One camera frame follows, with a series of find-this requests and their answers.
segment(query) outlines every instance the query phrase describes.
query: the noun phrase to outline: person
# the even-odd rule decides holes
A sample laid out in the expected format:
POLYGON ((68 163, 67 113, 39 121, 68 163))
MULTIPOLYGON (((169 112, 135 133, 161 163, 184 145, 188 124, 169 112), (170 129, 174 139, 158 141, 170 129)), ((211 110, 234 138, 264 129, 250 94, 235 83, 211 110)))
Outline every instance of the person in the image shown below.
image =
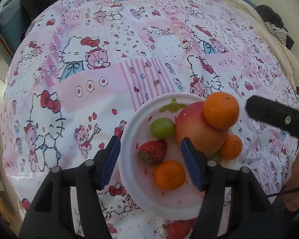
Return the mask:
MULTIPOLYGON (((291 173, 291 178, 286 183, 286 190, 299 188, 299 153, 292 165, 291 173)), ((299 209, 299 191, 285 194, 283 196, 283 202, 287 210, 295 212, 299 209)))

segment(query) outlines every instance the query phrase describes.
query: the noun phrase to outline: red tomato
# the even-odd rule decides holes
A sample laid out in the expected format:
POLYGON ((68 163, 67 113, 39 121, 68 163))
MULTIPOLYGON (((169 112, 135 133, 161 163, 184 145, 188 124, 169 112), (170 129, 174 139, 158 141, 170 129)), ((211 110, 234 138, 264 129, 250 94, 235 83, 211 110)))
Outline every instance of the red tomato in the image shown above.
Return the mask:
POLYGON ((170 239, 182 239, 190 232, 190 225, 187 222, 174 221, 167 228, 167 235, 170 239))
POLYGON ((189 226, 190 226, 191 228, 194 228, 195 225, 196 225, 196 222, 197 222, 197 217, 195 217, 195 218, 193 218, 193 219, 191 219, 191 220, 187 220, 187 222, 188 222, 188 224, 189 224, 189 226))

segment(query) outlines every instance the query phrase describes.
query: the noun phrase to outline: black cable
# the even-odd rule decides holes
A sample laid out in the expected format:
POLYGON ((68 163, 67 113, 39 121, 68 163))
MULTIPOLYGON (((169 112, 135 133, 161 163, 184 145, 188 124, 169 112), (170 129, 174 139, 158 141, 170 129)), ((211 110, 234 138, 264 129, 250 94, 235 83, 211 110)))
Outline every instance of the black cable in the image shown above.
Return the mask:
POLYGON ((267 195, 267 198, 271 198, 271 197, 279 196, 279 195, 284 195, 284 194, 289 194, 289 193, 294 193, 294 192, 298 192, 298 191, 299 191, 299 188, 292 189, 292 190, 289 190, 289 191, 278 192, 278 193, 267 195))

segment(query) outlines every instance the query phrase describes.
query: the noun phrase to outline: apple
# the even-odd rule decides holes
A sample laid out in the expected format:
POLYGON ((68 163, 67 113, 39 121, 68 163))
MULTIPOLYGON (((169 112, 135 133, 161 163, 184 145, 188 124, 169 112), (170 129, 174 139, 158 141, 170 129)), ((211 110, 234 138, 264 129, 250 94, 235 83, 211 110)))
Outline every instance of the apple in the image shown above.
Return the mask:
POLYGON ((184 137, 188 137, 196 150, 205 156, 216 153, 224 144, 227 130, 210 126, 203 115, 204 102, 195 102, 184 108, 175 121, 175 138, 180 146, 184 137))

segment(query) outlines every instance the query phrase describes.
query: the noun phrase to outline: bowl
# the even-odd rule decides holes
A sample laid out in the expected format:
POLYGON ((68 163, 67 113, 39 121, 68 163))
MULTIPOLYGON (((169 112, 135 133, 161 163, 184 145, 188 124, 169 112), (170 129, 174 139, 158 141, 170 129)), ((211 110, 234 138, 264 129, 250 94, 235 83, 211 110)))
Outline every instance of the bowl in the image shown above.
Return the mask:
MULTIPOLYGON (((175 117, 186 105, 199 101, 204 99, 187 93, 167 93, 156 97, 136 111, 126 124, 121 138, 119 169, 126 190, 141 208, 164 219, 188 220, 197 217, 204 192, 198 191, 193 185, 174 137, 166 139, 168 148, 165 160, 178 161, 186 175, 185 183, 174 191, 162 191, 155 185, 153 179, 155 166, 149 166, 141 161, 138 149, 145 142, 157 140, 150 132, 154 120, 165 117, 175 122, 175 117)), ((238 158, 222 162, 226 167, 232 166, 236 169, 238 158)))

